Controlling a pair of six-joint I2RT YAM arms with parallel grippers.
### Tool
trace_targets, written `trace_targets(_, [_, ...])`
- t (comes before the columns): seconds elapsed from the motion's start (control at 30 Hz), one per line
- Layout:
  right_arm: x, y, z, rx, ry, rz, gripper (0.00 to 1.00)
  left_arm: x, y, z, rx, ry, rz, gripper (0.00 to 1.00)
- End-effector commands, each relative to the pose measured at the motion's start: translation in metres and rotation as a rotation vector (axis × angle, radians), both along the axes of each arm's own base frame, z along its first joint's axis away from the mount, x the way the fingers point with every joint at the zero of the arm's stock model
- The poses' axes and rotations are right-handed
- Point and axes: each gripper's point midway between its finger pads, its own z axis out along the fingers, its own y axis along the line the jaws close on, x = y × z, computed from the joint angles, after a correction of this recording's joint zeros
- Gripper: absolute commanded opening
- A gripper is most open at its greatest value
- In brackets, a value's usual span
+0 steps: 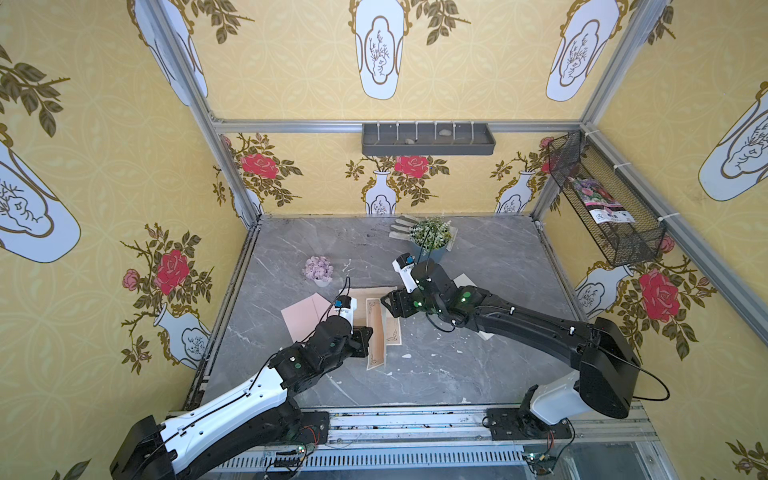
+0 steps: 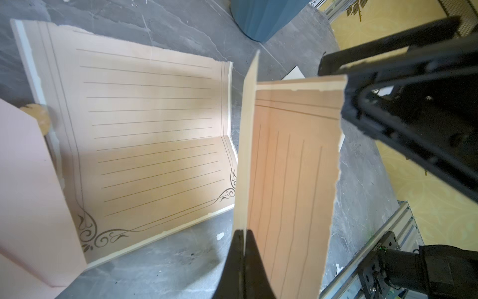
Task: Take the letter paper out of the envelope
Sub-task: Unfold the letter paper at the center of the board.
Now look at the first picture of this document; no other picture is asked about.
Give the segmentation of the lined letter paper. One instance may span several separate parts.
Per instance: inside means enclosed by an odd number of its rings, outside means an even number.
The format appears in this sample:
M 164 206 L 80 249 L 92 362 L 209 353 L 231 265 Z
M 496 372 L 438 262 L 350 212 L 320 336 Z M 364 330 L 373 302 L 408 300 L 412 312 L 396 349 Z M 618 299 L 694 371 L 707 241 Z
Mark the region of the lined letter paper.
M 352 288 L 349 295 L 357 301 L 353 314 L 353 325 L 367 326 L 373 329 L 369 340 L 367 369 L 375 369 L 386 364 L 388 346 L 402 344 L 400 320 L 394 318 L 382 305 L 381 298 L 395 290 L 394 286 Z

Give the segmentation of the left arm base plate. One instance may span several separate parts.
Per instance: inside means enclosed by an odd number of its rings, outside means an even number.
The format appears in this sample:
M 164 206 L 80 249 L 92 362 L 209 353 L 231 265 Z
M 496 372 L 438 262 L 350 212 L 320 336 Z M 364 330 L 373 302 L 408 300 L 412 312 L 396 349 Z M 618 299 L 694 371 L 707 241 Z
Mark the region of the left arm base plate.
M 298 417 L 281 419 L 267 445 L 311 444 L 324 445 L 330 432 L 328 411 L 303 411 Z

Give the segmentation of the pink envelope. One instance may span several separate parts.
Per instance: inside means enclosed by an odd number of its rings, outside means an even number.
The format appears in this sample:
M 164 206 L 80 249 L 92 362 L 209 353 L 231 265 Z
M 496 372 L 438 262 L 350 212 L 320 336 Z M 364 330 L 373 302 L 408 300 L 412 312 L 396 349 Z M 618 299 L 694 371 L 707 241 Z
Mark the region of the pink envelope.
M 315 293 L 281 310 L 291 340 L 305 339 L 321 321 L 331 303 Z

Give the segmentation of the white envelope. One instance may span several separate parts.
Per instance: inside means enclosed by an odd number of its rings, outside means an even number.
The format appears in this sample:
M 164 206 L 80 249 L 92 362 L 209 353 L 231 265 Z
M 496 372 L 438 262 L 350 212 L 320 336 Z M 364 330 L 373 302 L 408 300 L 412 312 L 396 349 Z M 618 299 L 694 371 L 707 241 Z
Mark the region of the white envelope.
M 473 305 L 475 291 L 466 291 L 466 288 L 468 287 L 475 287 L 475 283 L 469 278 L 469 276 L 466 273 L 462 273 L 458 276 L 456 276 L 453 279 L 455 285 L 460 290 L 460 296 L 461 299 L 465 303 L 469 303 L 470 306 Z M 492 333 L 487 333 L 483 330 L 479 330 L 477 332 L 477 335 L 481 337 L 484 341 L 488 341 L 493 337 Z

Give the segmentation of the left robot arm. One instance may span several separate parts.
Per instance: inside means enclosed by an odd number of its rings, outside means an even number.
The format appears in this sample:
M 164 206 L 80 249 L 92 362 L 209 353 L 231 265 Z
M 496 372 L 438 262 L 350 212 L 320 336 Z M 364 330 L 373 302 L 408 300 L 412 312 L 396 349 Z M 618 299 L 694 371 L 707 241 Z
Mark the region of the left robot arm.
M 126 435 L 109 466 L 114 479 L 198 479 L 255 447 L 297 435 L 303 414 L 295 396 L 350 358 L 368 355 L 373 328 L 332 315 L 309 338 L 268 358 L 242 384 L 182 415 L 147 416 Z

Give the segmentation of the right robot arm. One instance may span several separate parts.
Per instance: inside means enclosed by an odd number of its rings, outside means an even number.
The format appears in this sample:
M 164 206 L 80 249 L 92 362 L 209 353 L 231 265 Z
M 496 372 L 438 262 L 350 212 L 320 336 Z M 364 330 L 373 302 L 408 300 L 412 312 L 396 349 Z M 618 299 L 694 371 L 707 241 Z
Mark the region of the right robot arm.
M 433 260 L 408 253 L 392 263 L 403 286 L 381 301 L 395 318 L 419 312 L 455 329 L 507 337 L 562 361 L 571 373 L 528 389 L 515 417 L 532 438 L 572 416 L 594 411 L 625 419 L 633 401 L 639 360 L 618 326 L 599 317 L 572 321 L 516 305 L 474 285 L 457 285 Z

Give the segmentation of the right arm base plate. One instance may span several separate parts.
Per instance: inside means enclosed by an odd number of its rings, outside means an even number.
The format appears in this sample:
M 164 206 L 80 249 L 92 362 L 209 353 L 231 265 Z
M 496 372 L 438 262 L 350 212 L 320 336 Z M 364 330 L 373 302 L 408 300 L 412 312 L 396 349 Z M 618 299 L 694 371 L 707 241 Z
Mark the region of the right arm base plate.
M 482 425 L 487 428 L 493 440 L 561 440 L 573 437 L 573 429 L 562 420 L 549 425 L 520 408 L 489 408 Z

